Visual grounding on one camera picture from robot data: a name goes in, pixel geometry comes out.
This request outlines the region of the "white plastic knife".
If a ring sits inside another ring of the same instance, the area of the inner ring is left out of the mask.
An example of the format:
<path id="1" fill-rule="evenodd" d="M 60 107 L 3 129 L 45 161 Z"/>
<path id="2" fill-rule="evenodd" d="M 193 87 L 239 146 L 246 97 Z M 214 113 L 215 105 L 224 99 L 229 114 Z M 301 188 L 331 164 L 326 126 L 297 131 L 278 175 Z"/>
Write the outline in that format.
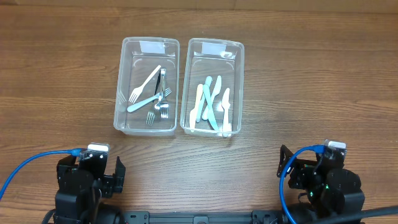
<path id="1" fill-rule="evenodd" d="M 231 131 L 231 124 L 229 123 L 229 107 L 231 106 L 229 103 L 229 94 L 230 88 L 225 89 L 223 94 L 221 105 L 224 109 L 223 115 L 223 137 L 227 138 L 229 136 L 228 132 Z"/>
<path id="2" fill-rule="evenodd" d="M 216 83 L 215 83 L 214 89 L 213 89 L 213 92 L 212 92 L 212 94 L 211 94 L 211 99 L 212 99 L 212 100 L 214 100 L 215 97 L 216 97 L 217 95 L 219 95 L 219 93 L 220 93 L 220 91 L 221 91 L 221 83 L 222 83 L 221 76 L 218 75 L 218 76 L 217 76 L 217 79 L 216 79 Z M 208 119 L 208 111 L 209 111 L 209 106 L 207 105 L 206 108 L 205 108 L 205 110 L 204 110 L 204 112 L 203 112 L 203 114 L 202 114 L 202 119 L 203 119 L 203 120 L 207 120 L 207 119 Z"/>

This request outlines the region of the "dark handled metal fork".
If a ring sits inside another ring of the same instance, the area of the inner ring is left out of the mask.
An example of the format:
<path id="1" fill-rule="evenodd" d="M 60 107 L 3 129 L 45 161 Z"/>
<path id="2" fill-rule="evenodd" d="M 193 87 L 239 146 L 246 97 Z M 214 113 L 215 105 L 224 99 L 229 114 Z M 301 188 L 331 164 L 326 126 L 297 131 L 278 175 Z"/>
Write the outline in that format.
<path id="1" fill-rule="evenodd" d="M 159 84 L 160 84 L 160 72 L 158 73 L 157 83 L 155 86 L 154 94 L 156 95 L 159 92 Z M 155 120 L 155 109 L 154 109 L 154 100 L 152 101 L 152 105 L 150 110 L 147 113 L 146 125 L 152 126 Z"/>

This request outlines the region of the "white plastic fork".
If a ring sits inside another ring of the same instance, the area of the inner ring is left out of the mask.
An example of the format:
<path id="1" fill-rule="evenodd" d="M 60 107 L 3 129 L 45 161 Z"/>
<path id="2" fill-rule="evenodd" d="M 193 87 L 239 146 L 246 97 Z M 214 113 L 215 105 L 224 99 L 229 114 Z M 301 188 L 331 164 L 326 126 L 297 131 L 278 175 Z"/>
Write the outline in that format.
<path id="1" fill-rule="evenodd" d="M 144 83 L 133 89 L 130 97 L 129 97 L 129 102 L 131 103 L 135 103 L 136 100 L 139 98 L 139 96 L 141 95 L 144 87 L 149 83 L 149 81 L 153 78 L 153 76 L 160 70 L 161 65 L 158 65 L 157 67 L 155 67 L 155 69 L 150 73 L 150 75 L 146 78 L 146 80 L 144 81 Z"/>
<path id="2" fill-rule="evenodd" d="M 154 96 L 152 96 L 150 98 L 142 100 L 142 101 L 140 101 L 138 103 L 135 103 L 135 104 L 133 104 L 131 106 L 128 106 L 127 107 L 127 112 L 130 112 L 130 113 L 134 112 L 134 111 L 138 110 L 139 108 L 142 108 L 146 104 L 150 103 L 151 101 L 154 101 L 154 100 L 158 99 L 159 97 L 160 97 L 160 93 L 157 93 L 156 95 L 154 95 Z"/>

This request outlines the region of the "teal plastic knife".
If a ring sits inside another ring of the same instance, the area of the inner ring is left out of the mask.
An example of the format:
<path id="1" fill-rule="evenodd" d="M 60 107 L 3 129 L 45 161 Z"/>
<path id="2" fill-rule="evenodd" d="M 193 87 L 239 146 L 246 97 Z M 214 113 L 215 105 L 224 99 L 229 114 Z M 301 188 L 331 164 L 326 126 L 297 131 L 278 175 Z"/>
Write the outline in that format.
<path id="1" fill-rule="evenodd" d="M 206 84 L 204 84 L 204 86 L 203 86 L 203 93 L 205 95 L 205 100 L 207 103 L 206 108 L 208 110 L 208 112 L 207 112 L 208 121 L 210 122 L 211 127 L 215 131 L 218 131 L 219 129 L 218 129 L 218 125 L 217 125 L 216 118 L 215 118 L 214 111 L 213 111 L 213 100 L 212 100 L 211 94 L 210 94 L 210 87 Z"/>

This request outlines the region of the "light blue plastic knife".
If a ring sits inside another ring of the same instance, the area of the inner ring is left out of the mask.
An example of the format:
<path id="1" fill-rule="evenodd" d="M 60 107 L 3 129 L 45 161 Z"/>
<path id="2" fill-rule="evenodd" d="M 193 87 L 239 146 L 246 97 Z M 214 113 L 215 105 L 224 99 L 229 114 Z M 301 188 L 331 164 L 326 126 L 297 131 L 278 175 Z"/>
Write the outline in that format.
<path id="1" fill-rule="evenodd" d="M 213 80 L 213 78 L 212 78 L 211 76 L 207 76 L 207 77 L 206 77 L 206 80 L 205 80 L 205 84 L 208 85 L 208 86 L 210 86 L 211 83 L 212 83 L 212 80 Z M 202 94 L 201 100 L 200 100 L 200 103 L 199 103 L 199 106 L 198 106 L 198 112 L 197 112 L 197 118 L 196 118 L 196 122 L 197 122 L 197 123 L 200 122 L 200 119 L 201 119 L 201 112 L 202 112 L 202 109 L 203 109 L 204 102 L 205 102 L 205 95 Z"/>

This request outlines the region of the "cream yellow plastic knife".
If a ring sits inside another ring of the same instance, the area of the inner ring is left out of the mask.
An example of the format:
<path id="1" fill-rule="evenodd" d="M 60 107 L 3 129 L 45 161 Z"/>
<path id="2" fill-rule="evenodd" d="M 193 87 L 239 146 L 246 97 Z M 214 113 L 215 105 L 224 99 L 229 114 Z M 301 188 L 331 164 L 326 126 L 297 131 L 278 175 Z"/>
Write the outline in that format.
<path id="1" fill-rule="evenodd" d="M 202 94 L 203 94 L 203 84 L 199 84 L 197 86 L 195 105 L 194 105 L 193 109 L 190 111 L 189 125 L 190 125 L 191 129 L 194 129 L 195 125 L 196 125 L 198 107 L 199 107 L 199 104 L 200 104 L 200 101 L 201 101 Z"/>

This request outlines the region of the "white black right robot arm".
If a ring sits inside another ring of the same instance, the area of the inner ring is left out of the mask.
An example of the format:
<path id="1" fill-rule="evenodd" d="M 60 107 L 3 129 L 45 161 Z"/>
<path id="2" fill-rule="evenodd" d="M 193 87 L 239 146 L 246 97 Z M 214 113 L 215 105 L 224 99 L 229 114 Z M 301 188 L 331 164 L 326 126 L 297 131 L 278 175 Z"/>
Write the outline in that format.
<path id="1" fill-rule="evenodd" d="M 289 187 L 304 190 L 300 196 L 308 198 L 288 206 L 282 197 L 282 223 L 307 223 L 362 210 L 361 180 L 344 168 L 345 155 L 345 148 L 333 146 L 309 146 L 296 153 L 281 146 L 277 176 L 284 180 L 290 175 Z"/>

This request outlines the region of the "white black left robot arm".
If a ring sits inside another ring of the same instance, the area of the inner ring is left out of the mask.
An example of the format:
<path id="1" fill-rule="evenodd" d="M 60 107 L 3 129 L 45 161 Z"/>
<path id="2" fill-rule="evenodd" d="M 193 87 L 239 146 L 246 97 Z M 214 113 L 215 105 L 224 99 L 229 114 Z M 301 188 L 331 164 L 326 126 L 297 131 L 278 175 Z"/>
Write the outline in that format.
<path id="1" fill-rule="evenodd" d="M 91 143 L 59 160 L 55 208 L 43 219 L 56 224 L 155 224 L 155 223 L 287 223 L 278 210 L 251 213 L 149 213 L 123 211 L 102 202 L 123 191 L 126 168 L 116 161 L 111 175 L 104 173 L 110 146 Z"/>

